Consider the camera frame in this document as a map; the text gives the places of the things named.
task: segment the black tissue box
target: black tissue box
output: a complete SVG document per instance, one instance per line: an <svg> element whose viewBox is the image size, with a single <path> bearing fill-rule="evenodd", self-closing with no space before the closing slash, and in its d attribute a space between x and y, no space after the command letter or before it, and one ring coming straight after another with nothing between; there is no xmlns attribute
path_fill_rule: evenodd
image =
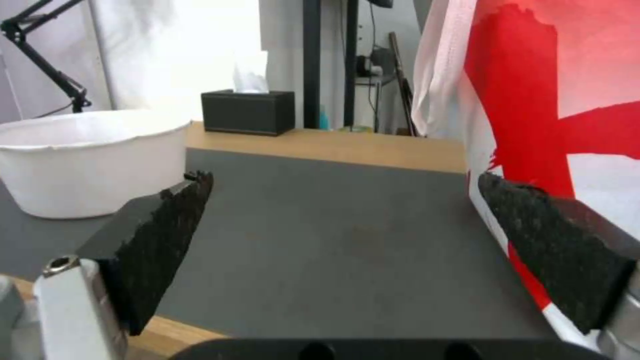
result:
<svg viewBox="0 0 640 360"><path fill-rule="evenodd" d="M221 90L202 94L206 131L278 136L296 126L293 92L242 94Z"/></svg>

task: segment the cable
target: cable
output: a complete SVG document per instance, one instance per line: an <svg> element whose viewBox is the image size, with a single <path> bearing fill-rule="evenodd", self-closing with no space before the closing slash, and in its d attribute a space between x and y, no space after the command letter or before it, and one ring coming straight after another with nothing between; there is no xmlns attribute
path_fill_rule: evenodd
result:
<svg viewBox="0 0 640 360"><path fill-rule="evenodd" d="M371 42L371 54L376 49L376 18L373 16L373 3L369 3L369 10L371 11L371 25L373 26L373 41ZM369 94L367 95L367 100L369 100L369 106L371 106L371 110L373 111L374 116L374 127L375 124L378 124L378 111L375 106L373 106L373 102L371 102L371 78L373 75L371 74L371 54L369 54Z"/></svg>
<svg viewBox="0 0 640 360"><path fill-rule="evenodd" d="M62 110L64 110L64 109L67 109L67 108L71 107L73 104L74 104L74 103L70 102L68 105L64 105L64 106L63 106L63 107L61 107L60 109L55 109L55 110L50 111L50 112L48 112L48 113L44 113L44 114L42 114L42 115L36 116L34 119L39 119L39 118L41 118L41 117L45 117L45 116L49 116L49 115L53 115L53 114L55 114L55 113L57 113L57 112L59 112L59 111L62 111Z"/></svg>

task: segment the black foam pad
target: black foam pad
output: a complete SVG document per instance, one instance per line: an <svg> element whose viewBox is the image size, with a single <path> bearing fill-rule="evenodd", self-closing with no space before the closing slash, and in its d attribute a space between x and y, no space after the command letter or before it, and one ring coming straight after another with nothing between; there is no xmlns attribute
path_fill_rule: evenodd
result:
<svg viewBox="0 0 640 360"><path fill-rule="evenodd" d="M78 251L93 259L121 324L139 335L189 249L213 187L211 173L130 200Z"/></svg>
<svg viewBox="0 0 640 360"><path fill-rule="evenodd" d="M633 272L637 241L577 200L489 173L478 186L551 301L584 334L601 329Z"/></svg>

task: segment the wooden table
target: wooden table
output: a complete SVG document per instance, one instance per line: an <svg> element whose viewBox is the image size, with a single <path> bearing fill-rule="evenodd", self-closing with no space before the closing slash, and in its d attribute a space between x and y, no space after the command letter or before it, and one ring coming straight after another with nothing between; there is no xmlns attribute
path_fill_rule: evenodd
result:
<svg viewBox="0 0 640 360"><path fill-rule="evenodd" d="M187 143L196 149L460 174L466 171L462 144L447 140L307 129L295 129L278 137L205 133L202 123L195 122L188 129ZM30 282L13 280L23 297L33 296ZM142 350L155 355L137 353L130 358L162 359L190 345L224 337L224 334L155 316L141 336L129 340L134 353Z"/></svg>

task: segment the black lamp arm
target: black lamp arm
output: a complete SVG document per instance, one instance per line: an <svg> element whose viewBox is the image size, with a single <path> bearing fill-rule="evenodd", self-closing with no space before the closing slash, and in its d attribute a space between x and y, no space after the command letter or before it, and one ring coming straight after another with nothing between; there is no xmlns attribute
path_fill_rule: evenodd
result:
<svg viewBox="0 0 640 360"><path fill-rule="evenodd" d="M33 15L43 6L49 4L52 0L39 0L35 4L29 6L18 15L6 19L0 23L2 34L15 46L22 51L49 79L51 79L58 87L65 92L71 99L74 113L81 113L82 108L91 106L91 101L86 98L86 88L77 81L71 79L62 71L56 70L45 58L27 43L27 34L44 25L51 19L55 19L61 13L67 11L77 3L83 0L69 0L60 5L50 13Z"/></svg>

